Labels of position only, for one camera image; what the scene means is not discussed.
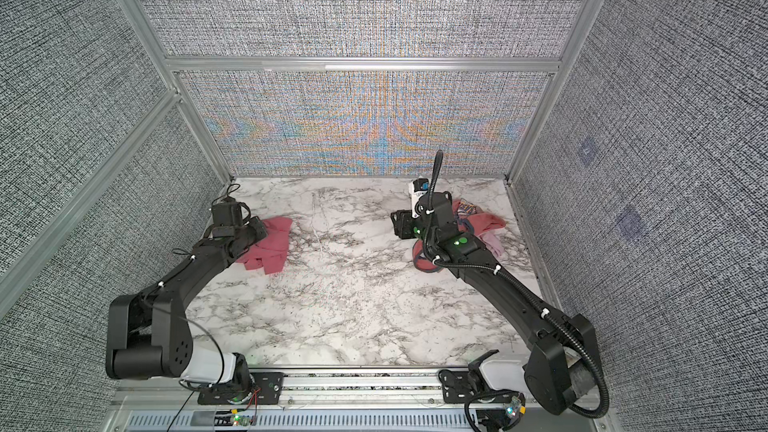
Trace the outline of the red shirt navy trim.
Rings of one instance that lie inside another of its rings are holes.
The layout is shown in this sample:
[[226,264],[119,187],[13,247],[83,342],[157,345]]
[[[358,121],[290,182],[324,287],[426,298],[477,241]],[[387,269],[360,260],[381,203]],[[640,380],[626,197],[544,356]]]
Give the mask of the red shirt navy trim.
[[[471,232],[477,236],[486,230],[495,230],[496,233],[506,227],[506,222],[499,216],[489,212],[485,212],[482,208],[482,212],[471,216],[459,216],[457,214],[457,206],[463,199],[454,200],[452,204],[452,210],[455,218],[457,219],[459,230],[462,232]],[[433,265],[427,260],[423,253],[423,245],[421,240],[417,240],[412,247],[412,262],[417,270],[426,273],[438,272],[440,267]]]

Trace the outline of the dark pink cloth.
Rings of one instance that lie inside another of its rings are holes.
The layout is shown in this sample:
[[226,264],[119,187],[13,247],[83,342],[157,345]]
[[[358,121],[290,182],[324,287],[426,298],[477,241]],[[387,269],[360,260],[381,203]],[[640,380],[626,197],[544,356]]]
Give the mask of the dark pink cloth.
[[262,269],[265,275],[273,275],[282,272],[286,264],[293,220],[288,217],[272,217],[263,223],[267,236],[250,247],[237,259],[237,263],[243,264],[246,270]]

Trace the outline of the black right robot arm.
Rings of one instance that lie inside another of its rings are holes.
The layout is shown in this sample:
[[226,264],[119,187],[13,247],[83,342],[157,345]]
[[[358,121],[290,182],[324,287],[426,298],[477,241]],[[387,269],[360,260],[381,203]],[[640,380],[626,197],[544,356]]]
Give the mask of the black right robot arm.
[[450,193],[428,191],[424,181],[418,186],[410,209],[390,215],[394,234],[414,240],[416,267],[449,271],[513,326],[529,350],[523,380],[546,411],[604,417],[610,395],[592,323],[549,304],[500,263],[484,237],[503,227],[503,220],[484,212],[463,214]]

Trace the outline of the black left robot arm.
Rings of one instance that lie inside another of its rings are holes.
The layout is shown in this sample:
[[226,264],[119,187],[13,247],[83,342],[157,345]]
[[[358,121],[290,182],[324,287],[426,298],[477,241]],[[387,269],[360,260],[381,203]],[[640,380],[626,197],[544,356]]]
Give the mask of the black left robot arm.
[[187,257],[142,291],[122,295],[108,310],[105,372],[114,380],[175,378],[191,390],[238,400],[253,388],[245,357],[194,344],[192,300],[218,274],[267,237],[263,222],[243,202],[225,196],[211,206],[212,224]]

